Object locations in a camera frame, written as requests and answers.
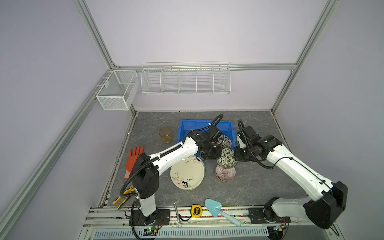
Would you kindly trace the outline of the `orange work glove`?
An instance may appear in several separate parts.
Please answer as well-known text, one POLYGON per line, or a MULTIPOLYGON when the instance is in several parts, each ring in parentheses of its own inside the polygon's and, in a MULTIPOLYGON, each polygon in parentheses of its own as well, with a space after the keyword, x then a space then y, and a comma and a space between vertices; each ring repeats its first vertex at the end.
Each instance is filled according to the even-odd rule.
POLYGON ((140 147, 140 146, 134 147, 133 149, 129 150, 129 158, 126 163, 126 173, 124 176, 124 180, 129 179, 138 156, 141 155, 143 152, 144 152, 144 147, 140 147))

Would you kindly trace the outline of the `silver wrench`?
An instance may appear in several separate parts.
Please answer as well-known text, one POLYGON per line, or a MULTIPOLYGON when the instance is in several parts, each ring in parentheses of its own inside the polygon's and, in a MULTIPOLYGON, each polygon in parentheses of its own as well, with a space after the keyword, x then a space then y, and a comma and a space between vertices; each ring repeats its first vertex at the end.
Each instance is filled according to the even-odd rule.
POLYGON ((182 220, 181 220, 181 217, 180 217, 180 214, 179 214, 179 211, 178 211, 177 201, 173 200, 172 203, 173 203, 173 206, 174 206, 174 209, 175 209, 175 214, 176 214, 177 221, 178 221, 177 227, 181 228, 183 224, 182 224, 182 220))

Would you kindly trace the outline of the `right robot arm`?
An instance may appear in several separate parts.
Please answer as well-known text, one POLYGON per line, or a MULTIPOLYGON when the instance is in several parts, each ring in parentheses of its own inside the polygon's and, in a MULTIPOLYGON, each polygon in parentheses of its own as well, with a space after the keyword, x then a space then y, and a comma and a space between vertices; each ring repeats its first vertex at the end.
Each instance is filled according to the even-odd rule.
POLYGON ((333 182, 299 160, 272 135, 261 137, 250 126, 238 120, 239 131, 235 159, 256 162, 267 170, 281 169, 307 194, 301 199, 271 198, 263 209, 267 222, 293 217, 310 220, 322 229, 329 229, 346 209, 348 187, 341 181, 333 182))

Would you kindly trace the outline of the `floral cream plate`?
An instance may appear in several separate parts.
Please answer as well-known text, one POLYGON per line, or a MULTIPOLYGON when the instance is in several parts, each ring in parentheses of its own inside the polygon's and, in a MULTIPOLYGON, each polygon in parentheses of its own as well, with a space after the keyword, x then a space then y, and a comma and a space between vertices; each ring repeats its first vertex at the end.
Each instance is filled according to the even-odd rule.
POLYGON ((171 167, 170 177, 177 188, 191 191, 203 182, 205 172, 204 163, 190 156, 171 167))

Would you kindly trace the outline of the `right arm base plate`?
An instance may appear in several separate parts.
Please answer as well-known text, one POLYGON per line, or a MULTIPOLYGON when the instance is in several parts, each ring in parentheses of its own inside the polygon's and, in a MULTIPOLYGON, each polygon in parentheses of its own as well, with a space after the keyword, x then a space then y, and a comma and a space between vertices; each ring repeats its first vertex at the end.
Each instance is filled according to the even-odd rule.
POLYGON ((288 224, 290 217, 279 217, 272 209, 262 207, 248 208, 249 218, 252 224, 288 224))

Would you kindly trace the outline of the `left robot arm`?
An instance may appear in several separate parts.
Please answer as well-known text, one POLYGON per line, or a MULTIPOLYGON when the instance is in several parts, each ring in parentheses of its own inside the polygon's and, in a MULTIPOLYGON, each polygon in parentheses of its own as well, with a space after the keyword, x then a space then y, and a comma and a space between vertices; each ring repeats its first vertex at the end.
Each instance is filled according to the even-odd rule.
POLYGON ((153 223, 158 216, 155 193, 159 189, 160 176, 173 165, 196 154, 206 159, 219 158, 222 148, 217 141, 221 135, 217 126, 209 125, 188 131, 181 142, 162 152, 149 156, 139 154, 119 196, 134 196, 133 204, 140 211, 140 217, 144 218, 147 225, 153 223))

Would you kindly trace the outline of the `yellow handled pliers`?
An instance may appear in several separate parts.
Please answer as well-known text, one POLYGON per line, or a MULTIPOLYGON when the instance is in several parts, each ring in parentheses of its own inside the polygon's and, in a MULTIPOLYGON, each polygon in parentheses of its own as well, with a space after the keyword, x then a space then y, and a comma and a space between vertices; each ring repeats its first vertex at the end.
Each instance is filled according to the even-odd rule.
POLYGON ((117 199, 113 202, 113 205, 117 206, 117 209, 120 209, 122 205, 129 199, 129 197, 132 194, 136 193, 136 189, 131 186, 128 190, 124 191, 124 196, 119 196, 117 199))

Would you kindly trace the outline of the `black white leaf bowl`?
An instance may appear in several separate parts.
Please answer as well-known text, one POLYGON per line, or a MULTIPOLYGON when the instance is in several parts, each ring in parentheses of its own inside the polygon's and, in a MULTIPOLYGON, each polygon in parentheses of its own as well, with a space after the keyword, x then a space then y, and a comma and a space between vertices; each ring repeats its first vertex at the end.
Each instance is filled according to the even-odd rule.
POLYGON ((221 135, 218 138, 217 143, 222 147, 222 149, 231 149, 233 146, 231 139, 226 135, 221 135))

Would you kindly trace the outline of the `white vent grille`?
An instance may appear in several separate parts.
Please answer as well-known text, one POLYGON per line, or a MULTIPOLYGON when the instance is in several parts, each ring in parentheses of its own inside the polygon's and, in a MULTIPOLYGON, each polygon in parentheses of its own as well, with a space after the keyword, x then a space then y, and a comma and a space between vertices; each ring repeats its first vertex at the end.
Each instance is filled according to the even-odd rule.
MULTIPOLYGON (((144 235, 143 229, 136 231, 142 240, 149 239, 218 239, 234 237, 268 237, 267 227, 216 227, 216 228, 162 228, 153 236, 144 235)), ((98 230, 93 240, 134 240, 131 229, 98 230)))

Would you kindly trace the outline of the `teal garden trowel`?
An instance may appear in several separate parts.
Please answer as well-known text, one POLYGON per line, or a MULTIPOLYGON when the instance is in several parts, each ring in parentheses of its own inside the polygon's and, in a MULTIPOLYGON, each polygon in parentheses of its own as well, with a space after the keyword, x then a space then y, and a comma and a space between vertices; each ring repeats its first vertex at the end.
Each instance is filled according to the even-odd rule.
POLYGON ((218 215, 221 215, 224 218, 226 218, 228 221, 230 221, 232 224, 234 224, 236 227, 240 227, 242 225, 241 221, 237 220, 236 218, 222 211, 221 203, 214 201, 212 199, 206 199, 205 206, 213 217, 217 217, 218 215))

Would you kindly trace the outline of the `yellow tape measure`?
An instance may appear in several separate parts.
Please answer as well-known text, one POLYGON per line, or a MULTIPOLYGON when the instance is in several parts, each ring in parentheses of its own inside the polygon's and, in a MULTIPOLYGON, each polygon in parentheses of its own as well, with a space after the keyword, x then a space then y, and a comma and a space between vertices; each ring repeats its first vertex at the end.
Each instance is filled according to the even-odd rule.
POLYGON ((200 218, 203 214, 203 208, 200 205, 192 205, 191 207, 191 217, 200 218))

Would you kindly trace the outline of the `amber glass cup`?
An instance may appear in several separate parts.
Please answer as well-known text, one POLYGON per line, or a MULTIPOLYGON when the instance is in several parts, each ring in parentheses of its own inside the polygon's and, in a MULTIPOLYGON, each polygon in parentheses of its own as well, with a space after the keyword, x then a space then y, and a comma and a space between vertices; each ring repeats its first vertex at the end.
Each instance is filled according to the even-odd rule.
POLYGON ((159 130, 159 136, 164 143, 168 144, 172 141, 172 130, 169 127, 162 127, 159 130))

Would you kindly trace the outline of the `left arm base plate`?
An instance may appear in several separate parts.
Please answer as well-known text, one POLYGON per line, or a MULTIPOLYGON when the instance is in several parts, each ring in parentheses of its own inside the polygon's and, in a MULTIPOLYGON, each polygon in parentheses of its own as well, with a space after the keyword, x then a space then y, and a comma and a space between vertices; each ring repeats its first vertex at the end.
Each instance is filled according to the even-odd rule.
POLYGON ((131 226, 168 226, 170 224, 171 211, 168 209, 157 209, 149 216, 144 216, 141 210, 134 209, 134 215, 129 221, 131 226))

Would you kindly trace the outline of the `white mesh box basket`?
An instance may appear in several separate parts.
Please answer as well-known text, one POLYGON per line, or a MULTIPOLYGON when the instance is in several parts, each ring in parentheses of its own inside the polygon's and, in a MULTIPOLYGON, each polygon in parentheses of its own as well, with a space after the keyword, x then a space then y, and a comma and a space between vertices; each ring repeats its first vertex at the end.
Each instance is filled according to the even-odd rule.
POLYGON ((129 111, 139 86, 136 71, 112 70, 96 97, 104 110, 129 111))

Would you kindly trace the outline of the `red striped bowl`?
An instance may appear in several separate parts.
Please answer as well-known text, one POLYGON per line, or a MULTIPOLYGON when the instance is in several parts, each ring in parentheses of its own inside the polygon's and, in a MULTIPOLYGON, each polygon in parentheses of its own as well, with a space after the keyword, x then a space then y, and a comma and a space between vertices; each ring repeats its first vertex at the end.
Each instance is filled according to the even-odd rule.
POLYGON ((235 179, 236 169, 235 168, 224 169, 223 167, 217 165, 215 169, 215 174, 220 181, 229 183, 235 179))

